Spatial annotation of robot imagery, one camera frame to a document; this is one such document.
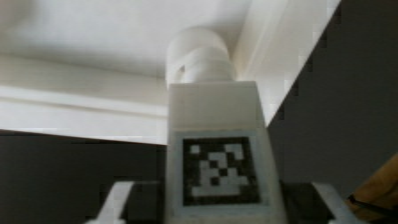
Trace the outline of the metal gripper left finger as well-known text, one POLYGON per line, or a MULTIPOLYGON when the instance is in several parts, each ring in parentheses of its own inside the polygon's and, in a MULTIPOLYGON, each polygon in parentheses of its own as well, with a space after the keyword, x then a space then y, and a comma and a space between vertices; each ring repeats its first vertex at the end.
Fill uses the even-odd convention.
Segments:
POLYGON ((132 181, 113 183, 97 216, 86 221, 86 224, 125 224, 120 215, 132 185, 132 181))

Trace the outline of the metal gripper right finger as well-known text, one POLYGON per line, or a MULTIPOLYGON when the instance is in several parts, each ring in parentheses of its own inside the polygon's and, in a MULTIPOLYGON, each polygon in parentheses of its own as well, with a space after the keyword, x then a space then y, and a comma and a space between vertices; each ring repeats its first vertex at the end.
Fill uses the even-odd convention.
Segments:
POLYGON ((312 182, 312 187, 331 213, 331 219, 326 224, 362 224, 347 209, 333 186, 326 183, 312 182))

